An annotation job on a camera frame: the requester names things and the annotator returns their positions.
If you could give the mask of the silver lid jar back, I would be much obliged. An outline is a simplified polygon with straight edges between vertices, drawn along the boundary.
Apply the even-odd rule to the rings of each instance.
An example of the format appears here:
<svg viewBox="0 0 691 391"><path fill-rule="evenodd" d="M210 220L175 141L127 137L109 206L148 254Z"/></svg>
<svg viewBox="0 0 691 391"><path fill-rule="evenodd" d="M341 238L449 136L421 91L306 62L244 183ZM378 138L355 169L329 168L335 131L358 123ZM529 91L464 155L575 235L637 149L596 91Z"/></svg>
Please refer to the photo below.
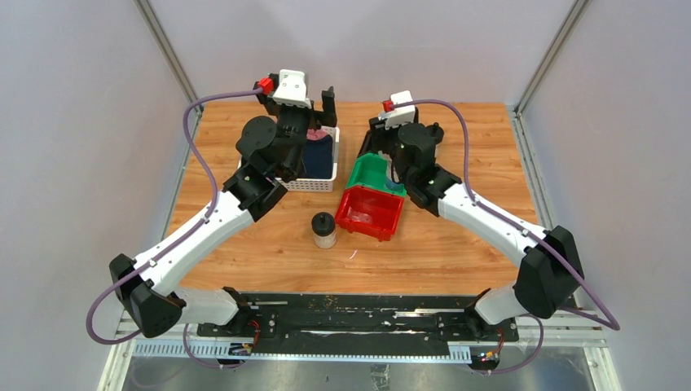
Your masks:
<svg viewBox="0 0 691 391"><path fill-rule="evenodd" d="M391 179L386 179L385 180L385 187L391 191L393 194L399 194L401 196L405 196L405 187L402 183L399 182L394 182Z"/></svg>

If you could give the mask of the black cap shaker back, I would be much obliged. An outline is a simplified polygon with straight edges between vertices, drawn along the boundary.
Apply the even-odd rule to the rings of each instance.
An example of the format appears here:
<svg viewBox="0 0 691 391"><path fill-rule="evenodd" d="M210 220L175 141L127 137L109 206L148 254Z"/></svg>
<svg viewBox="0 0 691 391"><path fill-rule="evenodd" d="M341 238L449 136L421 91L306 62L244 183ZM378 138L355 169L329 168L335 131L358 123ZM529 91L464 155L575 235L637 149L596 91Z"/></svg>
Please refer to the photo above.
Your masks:
<svg viewBox="0 0 691 391"><path fill-rule="evenodd" d="M439 123L434 122L432 125L426 127L429 136L433 139L434 145L439 145L444 138L444 129L439 125Z"/></svg>

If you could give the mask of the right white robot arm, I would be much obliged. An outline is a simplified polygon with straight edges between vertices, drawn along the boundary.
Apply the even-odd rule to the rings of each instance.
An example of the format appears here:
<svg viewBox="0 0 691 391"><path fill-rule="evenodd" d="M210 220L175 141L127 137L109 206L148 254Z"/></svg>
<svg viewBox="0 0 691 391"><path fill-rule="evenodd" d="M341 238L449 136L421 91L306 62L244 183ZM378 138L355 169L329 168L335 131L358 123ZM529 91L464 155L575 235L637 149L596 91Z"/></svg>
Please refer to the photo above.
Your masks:
<svg viewBox="0 0 691 391"><path fill-rule="evenodd" d="M549 319L579 287L584 274L574 236L562 226L547 230L513 216L437 164L443 137L438 124L413 121L386 129L374 117L367 135L373 151L391 158L394 177L418 208L472 231L517 266L514 282L488 288L465 309L472 338L485 340L498 323L518 315Z"/></svg>

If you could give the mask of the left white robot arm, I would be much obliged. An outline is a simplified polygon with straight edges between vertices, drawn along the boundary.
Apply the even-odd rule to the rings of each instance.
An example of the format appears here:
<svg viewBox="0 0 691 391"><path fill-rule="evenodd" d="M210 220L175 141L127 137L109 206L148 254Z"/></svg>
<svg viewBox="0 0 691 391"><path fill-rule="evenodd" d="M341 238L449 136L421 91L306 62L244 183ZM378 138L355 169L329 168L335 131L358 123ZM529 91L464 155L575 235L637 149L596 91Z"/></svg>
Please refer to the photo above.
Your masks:
<svg viewBox="0 0 691 391"><path fill-rule="evenodd" d="M137 334L158 337L184 323L218 325L229 336L249 328L240 295L229 288L180 288L181 280L200 261L233 235L271 211L299 177L310 129L337 126L333 88L321 93L316 109L307 95L303 72L282 70L256 81L240 97L257 96L267 114L249 120L235 148L243 164L211 201L159 244L136 257L116 256L109 264L113 292L137 326Z"/></svg>

